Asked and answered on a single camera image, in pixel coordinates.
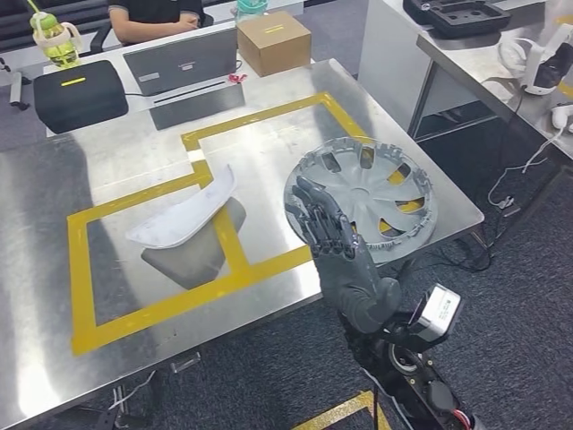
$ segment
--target floor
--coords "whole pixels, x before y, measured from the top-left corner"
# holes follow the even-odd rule
[[[315,60],[335,57],[358,72],[361,32],[368,0],[336,0],[313,6],[300,18],[313,33]],[[0,99],[4,99],[0,89]],[[486,216],[491,235],[498,214],[485,201],[500,172],[492,169],[498,148],[505,165],[529,157],[539,142],[510,135],[501,142],[504,125],[491,122],[424,145]],[[0,104],[3,149],[32,142],[43,128],[33,111],[14,113]],[[522,202],[550,168],[546,163],[527,176],[510,174],[498,196]],[[573,241],[568,219],[573,212],[563,183],[538,215],[507,243],[480,273],[440,265],[428,255],[406,284],[404,307],[440,282],[466,300],[455,332],[433,352],[437,366],[478,414],[489,430],[568,430],[573,422]],[[458,242],[444,252],[458,258]],[[147,415],[150,430],[289,429],[326,409],[369,390],[347,350],[336,313],[323,301],[273,322],[216,340],[201,349],[202,360],[182,374],[159,370],[134,396],[131,406]],[[145,375],[127,382],[128,389]],[[111,396],[90,402],[106,406]],[[388,400],[381,400],[394,430],[403,428]],[[332,428],[369,429],[360,413]],[[92,428],[63,417],[36,429]]]

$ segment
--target black case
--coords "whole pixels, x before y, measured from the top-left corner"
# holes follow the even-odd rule
[[[483,0],[403,0],[403,7],[418,24],[433,25],[449,39],[498,32],[511,19]]]
[[[123,116],[128,109],[120,77],[107,60],[35,78],[34,97],[38,117],[54,133]]]

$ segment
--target red cable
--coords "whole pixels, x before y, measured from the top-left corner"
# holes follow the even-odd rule
[[[455,417],[456,417],[457,419],[458,419],[459,421],[461,421],[461,424],[464,425],[464,428],[465,430],[472,430],[471,428],[470,428],[470,423],[468,423],[467,421],[466,421],[466,419],[464,418],[463,415],[460,414],[458,410],[454,409],[454,410],[452,411],[452,413]]]

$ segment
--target cardboard box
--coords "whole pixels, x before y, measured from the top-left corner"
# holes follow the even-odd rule
[[[259,76],[310,64],[310,31],[287,12],[237,24],[238,52]]]

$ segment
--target black shirt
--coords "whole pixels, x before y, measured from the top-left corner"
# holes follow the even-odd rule
[[[204,14],[201,0],[107,0],[109,8],[125,9],[129,20],[145,24],[177,22],[180,13],[195,13],[199,23]]]

